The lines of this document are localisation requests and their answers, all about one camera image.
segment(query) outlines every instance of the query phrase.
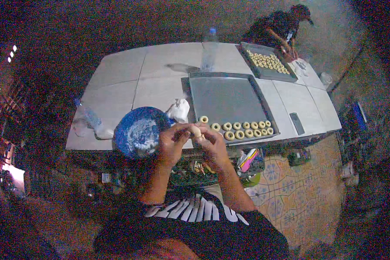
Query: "cap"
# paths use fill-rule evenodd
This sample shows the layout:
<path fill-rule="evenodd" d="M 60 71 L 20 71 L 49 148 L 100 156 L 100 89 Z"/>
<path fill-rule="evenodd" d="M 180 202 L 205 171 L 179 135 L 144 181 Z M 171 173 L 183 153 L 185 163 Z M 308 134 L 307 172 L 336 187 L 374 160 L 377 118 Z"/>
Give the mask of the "cap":
<path fill-rule="evenodd" d="M 291 10 L 295 10 L 300 16 L 308 20 L 311 25 L 315 25 L 311 19 L 311 11 L 306 5 L 293 5 Z"/>

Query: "empty baking tray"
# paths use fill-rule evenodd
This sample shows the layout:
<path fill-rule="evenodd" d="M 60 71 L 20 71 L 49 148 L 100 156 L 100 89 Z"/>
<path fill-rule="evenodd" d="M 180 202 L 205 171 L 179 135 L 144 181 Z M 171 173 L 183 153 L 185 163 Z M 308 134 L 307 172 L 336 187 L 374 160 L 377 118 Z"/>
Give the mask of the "empty baking tray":
<path fill-rule="evenodd" d="M 262 80 L 279 80 L 279 81 L 286 81 L 286 82 L 296 82 L 298 80 L 298 77 L 295 75 L 291 67 L 287 64 L 286 60 L 282 57 L 281 53 L 275 52 L 274 48 L 247 43 L 247 42 L 240 43 L 240 47 L 241 47 L 241 54 L 243 55 L 244 60 L 246 61 L 247 65 L 250 67 L 251 71 L 253 72 L 256 78 Z M 271 54 L 276 55 L 277 58 L 280 60 L 283 66 L 286 67 L 286 69 L 289 71 L 290 74 L 279 73 L 277 72 L 277 70 L 271 70 L 269 68 L 257 67 L 256 65 L 254 65 L 253 61 L 249 57 L 247 50 L 250 50 L 252 53 L 257 53 L 266 56 L 270 56 Z"/>
<path fill-rule="evenodd" d="M 258 141 L 280 134 L 254 76 L 226 72 L 191 72 L 189 83 L 196 120 L 207 116 L 209 125 L 220 124 L 222 134 L 225 132 L 222 125 L 226 122 L 271 122 L 274 130 L 272 135 L 226 140 L 227 144 Z"/>

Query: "table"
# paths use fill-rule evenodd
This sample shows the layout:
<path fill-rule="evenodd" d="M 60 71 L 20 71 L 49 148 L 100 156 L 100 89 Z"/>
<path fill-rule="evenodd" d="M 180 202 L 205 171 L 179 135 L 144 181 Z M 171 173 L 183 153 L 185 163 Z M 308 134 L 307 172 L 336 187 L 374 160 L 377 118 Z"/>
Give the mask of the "table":
<path fill-rule="evenodd" d="M 131 49 L 105 56 L 94 72 L 81 102 L 91 107 L 107 127 L 114 129 L 132 109 L 144 106 L 166 111 L 184 98 L 186 68 L 201 64 L 202 43 L 173 43 Z M 235 44 L 219 43 L 215 70 L 253 74 Z M 269 104 L 280 135 L 237 145 L 261 145 L 294 140 L 341 129 L 335 108 L 317 74 L 308 64 L 308 76 L 296 83 L 256 79 Z M 305 133 L 298 135 L 289 116 L 296 112 Z M 193 148 L 191 140 L 185 149 Z M 78 137 L 71 128 L 67 150 L 112 150 L 111 140 L 98 141 L 92 129 Z"/>

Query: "dough ring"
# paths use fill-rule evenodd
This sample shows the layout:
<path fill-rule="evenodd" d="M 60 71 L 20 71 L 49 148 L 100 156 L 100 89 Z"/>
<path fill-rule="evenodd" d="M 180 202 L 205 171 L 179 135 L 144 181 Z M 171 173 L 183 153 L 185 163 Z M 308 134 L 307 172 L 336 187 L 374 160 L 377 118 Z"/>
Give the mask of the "dough ring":
<path fill-rule="evenodd" d="M 225 132 L 224 137 L 225 137 L 225 139 L 227 139 L 228 141 L 232 141 L 232 140 L 234 140 L 234 138 L 235 138 L 233 132 L 231 132 L 231 131 Z"/>
<path fill-rule="evenodd" d="M 234 135 L 237 139 L 244 139 L 244 132 L 241 130 L 237 130 Z"/>
<path fill-rule="evenodd" d="M 260 122 L 259 122 L 259 127 L 260 127 L 261 129 L 265 128 L 265 127 L 266 127 L 266 123 L 263 122 L 263 121 L 260 121 Z"/>
<path fill-rule="evenodd" d="M 246 136 L 247 138 L 251 138 L 251 137 L 254 136 L 253 130 L 251 130 L 251 129 L 247 129 L 246 131 L 244 131 L 244 134 L 245 134 L 245 136 Z"/>
<path fill-rule="evenodd" d="M 208 123 L 208 117 L 202 116 L 202 117 L 199 118 L 199 121 L 203 122 L 203 123 Z"/>
<path fill-rule="evenodd" d="M 221 127 L 219 126 L 218 123 L 213 123 L 213 124 L 211 125 L 211 129 L 214 130 L 214 131 L 216 131 L 216 132 L 218 132 L 218 131 L 221 129 Z"/>
<path fill-rule="evenodd" d="M 259 125 L 257 124 L 257 122 L 251 122 L 250 127 L 251 129 L 255 130 L 259 128 Z"/>
<path fill-rule="evenodd" d="M 255 130 L 253 131 L 253 134 L 254 134 L 255 137 L 260 137 L 260 136 L 262 136 L 262 132 L 261 132 L 261 130 L 259 130 L 259 129 L 255 129 Z"/>
<path fill-rule="evenodd" d="M 223 124 L 223 129 L 224 129 L 224 131 L 229 131 L 229 130 L 231 130 L 231 128 L 232 128 L 231 123 L 225 123 L 225 124 Z"/>
<path fill-rule="evenodd" d="M 250 128 L 250 123 L 249 123 L 249 122 L 244 122 L 244 123 L 243 123 L 243 128 L 244 128 L 244 129 Z"/>
<path fill-rule="evenodd" d="M 235 122 L 232 127 L 235 129 L 235 130 L 240 130 L 241 128 L 241 124 L 239 122 Z"/>

